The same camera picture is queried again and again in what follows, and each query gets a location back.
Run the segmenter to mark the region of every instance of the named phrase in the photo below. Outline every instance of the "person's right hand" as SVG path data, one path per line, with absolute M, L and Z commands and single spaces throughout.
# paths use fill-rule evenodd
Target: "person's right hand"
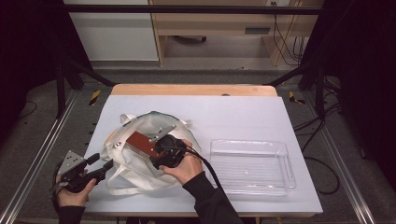
M 183 142 L 191 147 L 191 143 L 183 140 Z M 203 171 L 202 162 L 199 158 L 192 155 L 189 152 L 184 154 L 184 158 L 178 167 L 169 168 L 167 166 L 160 166 L 160 169 L 163 170 L 167 175 L 174 176 L 181 185 L 184 185 L 189 180 L 193 179 L 196 175 L 200 174 Z

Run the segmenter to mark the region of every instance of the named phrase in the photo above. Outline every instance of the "table surface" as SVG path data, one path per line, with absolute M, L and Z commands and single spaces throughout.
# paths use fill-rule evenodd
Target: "table surface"
M 85 158 L 103 149 L 107 138 L 121 126 L 121 114 L 142 115 L 150 111 L 190 119 L 191 132 L 206 159 L 210 157 L 210 143 L 213 140 L 286 144 L 296 188 L 285 196 L 228 195 L 240 216 L 311 217 L 322 213 L 283 100 L 276 96 L 274 88 L 248 85 L 120 84 L 106 101 Z M 91 169 L 98 169 L 104 163 L 96 162 Z M 106 178 L 112 174 L 114 169 L 107 172 Z M 193 205 L 194 199 L 182 187 L 116 196 L 108 193 L 106 181 L 103 181 L 90 194 L 86 212 L 117 217 L 196 217 Z

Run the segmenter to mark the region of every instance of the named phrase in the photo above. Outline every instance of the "white cabinet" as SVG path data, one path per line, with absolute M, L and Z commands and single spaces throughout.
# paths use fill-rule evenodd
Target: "white cabinet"
M 64 0 L 65 4 L 147 5 L 145 0 Z M 158 61 L 146 13 L 70 13 L 90 61 Z

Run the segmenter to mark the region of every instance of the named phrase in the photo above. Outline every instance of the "white table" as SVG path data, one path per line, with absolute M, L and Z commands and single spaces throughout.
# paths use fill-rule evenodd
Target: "white table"
M 283 100 L 274 96 L 119 95 L 111 94 L 103 108 L 85 158 L 100 152 L 110 134 L 120 127 L 120 114 L 150 111 L 191 119 L 191 132 L 208 159 L 216 139 L 282 142 L 288 147 L 296 188 L 286 196 L 231 195 L 240 216 L 311 217 L 322 213 L 310 174 L 290 124 Z M 104 161 L 96 162 L 97 169 Z M 107 172 L 107 177 L 114 169 Z M 103 216 L 194 217 L 194 199 L 182 187 L 138 195 L 115 196 L 105 180 L 90 194 L 86 212 Z

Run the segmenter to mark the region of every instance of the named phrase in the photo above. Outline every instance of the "person's left hand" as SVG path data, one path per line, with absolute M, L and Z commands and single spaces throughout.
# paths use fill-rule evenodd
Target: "person's left hand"
M 56 176 L 56 182 L 61 181 L 60 176 Z M 73 193 L 68 191 L 67 189 L 60 189 L 58 193 L 58 204 L 60 207 L 63 206 L 84 206 L 85 202 L 89 200 L 88 194 L 91 192 L 93 187 L 95 186 L 96 179 L 92 179 L 85 189 L 79 193 Z

